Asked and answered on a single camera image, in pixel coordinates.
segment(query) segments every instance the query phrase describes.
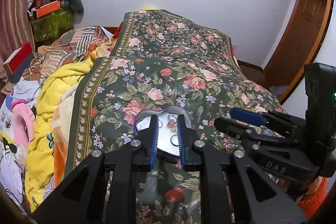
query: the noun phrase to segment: striped curtain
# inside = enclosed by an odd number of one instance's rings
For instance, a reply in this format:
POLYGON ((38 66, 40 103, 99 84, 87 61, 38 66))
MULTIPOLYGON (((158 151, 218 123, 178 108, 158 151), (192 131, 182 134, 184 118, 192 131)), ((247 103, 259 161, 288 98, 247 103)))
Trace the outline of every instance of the striped curtain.
MULTIPOLYGON (((26 15, 27 0, 0 0, 0 89, 7 81, 3 62, 24 42, 34 49, 34 39, 26 15)), ((0 93, 0 102, 4 95, 0 93)))

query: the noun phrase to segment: green floral fabric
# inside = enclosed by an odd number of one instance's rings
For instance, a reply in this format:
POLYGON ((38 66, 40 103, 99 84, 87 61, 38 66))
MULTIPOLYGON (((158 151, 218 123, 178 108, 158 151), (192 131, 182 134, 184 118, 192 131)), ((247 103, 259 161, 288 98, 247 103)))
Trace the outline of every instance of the green floral fabric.
MULTIPOLYGON (((116 150, 134 139, 138 112, 168 105, 186 109, 199 137, 227 151, 241 147, 216 131, 216 117, 230 118, 232 107, 282 110, 242 74, 225 34, 165 10, 127 13, 113 53, 96 60, 77 89, 65 175, 92 150, 116 150)), ((138 173, 136 185, 138 223, 201 222, 197 172, 158 160, 151 173, 138 173)))

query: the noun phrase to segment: floor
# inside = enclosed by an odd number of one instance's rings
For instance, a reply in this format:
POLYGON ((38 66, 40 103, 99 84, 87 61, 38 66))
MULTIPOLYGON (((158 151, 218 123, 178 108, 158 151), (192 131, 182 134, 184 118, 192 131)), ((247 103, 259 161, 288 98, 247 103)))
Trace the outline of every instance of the floor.
POLYGON ((239 65, 239 67, 246 76, 246 78, 248 78, 248 80, 257 83, 258 85, 264 87, 265 89, 270 88, 265 75, 260 70, 245 67, 243 65, 239 65))

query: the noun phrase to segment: baseboard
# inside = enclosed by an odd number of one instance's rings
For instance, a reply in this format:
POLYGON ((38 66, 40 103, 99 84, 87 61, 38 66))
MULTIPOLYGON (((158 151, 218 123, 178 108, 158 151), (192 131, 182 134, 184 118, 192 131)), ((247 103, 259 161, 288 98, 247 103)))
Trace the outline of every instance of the baseboard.
POLYGON ((247 63, 247 62, 244 62, 244 61, 240 61, 240 60, 237 60, 237 61, 238 61, 238 65, 245 66, 245 67, 248 67, 248 68, 251 68, 251 69, 260 70, 261 72, 264 71, 262 67, 259 67, 257 65, 253 65, 253 64, 250 64, 250 63, 247 63))

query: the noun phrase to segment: wooden door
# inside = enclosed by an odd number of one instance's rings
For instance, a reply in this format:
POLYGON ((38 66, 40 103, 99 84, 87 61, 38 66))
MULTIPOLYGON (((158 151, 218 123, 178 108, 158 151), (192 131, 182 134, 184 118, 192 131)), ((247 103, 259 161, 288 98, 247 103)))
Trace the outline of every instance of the wooden door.
POLYGON ((327 0, 296 0, 287 28, 264 74, 270 86, 289 85, 304 64, 321 28, 327 0))

